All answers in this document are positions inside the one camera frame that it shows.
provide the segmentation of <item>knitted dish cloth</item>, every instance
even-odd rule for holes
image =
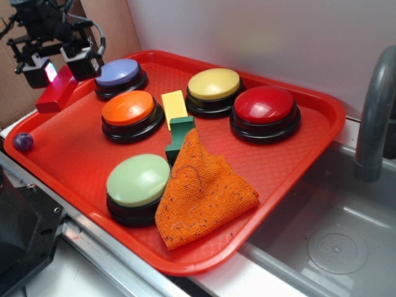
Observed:
[[[206,151],[193,129],[176,159],[155,222],[172,250],[256,207],[258,196],[223,156]]]

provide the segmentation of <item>red tray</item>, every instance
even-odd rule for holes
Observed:
[[[147,72],[145,88],[162,104],[161,94],[182,90],[189,79],[213,64],[162,51],[132,54]],[[224,155],[232,168],[259,193],[259,206],[211,234],[167,251],[156,226],[128,228],[117,224],[106,207],[106,180],[123,160],[141,153],[164,158],[171,134],[164,124],[150,138],[136,144],[114,144],[101,131],[105,104],[93,91],[94,80],[80,84],[60,113],[33,113],[7,136],[6,152],[84,215],[101,226],[150,265],[168,275],[188,276],[215,267],[233,255],[278,204],[292,185],[327,148],[345,123],[345,111],[334,98],[274,80],[239,72],[247,88],[276,85],[289,90],[301,110],[296,134],[271,145],[237,139],[228,118],[196,118],[204,147]],[[21,153],[12,145],[17,133],[29,132],[35,143]]]

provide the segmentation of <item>yellow block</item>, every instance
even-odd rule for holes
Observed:
[[[188,116],[183,93],[181,90],[178,90],[175,92],[162,94],[161,98],[165,112],[166,124],[168,125],[168,130],[171,131],[171,119]]]

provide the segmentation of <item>stainless steel sink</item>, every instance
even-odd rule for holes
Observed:
[[[308,296],[396,296],[396,165],[353,177],[333,143],[240,252]]]

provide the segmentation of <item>faucet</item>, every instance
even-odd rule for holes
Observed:
[[[396,45],[380,55],[372,73],[356,145],[354,176],[367,183],[381,176],[382,157],[396,158]]]

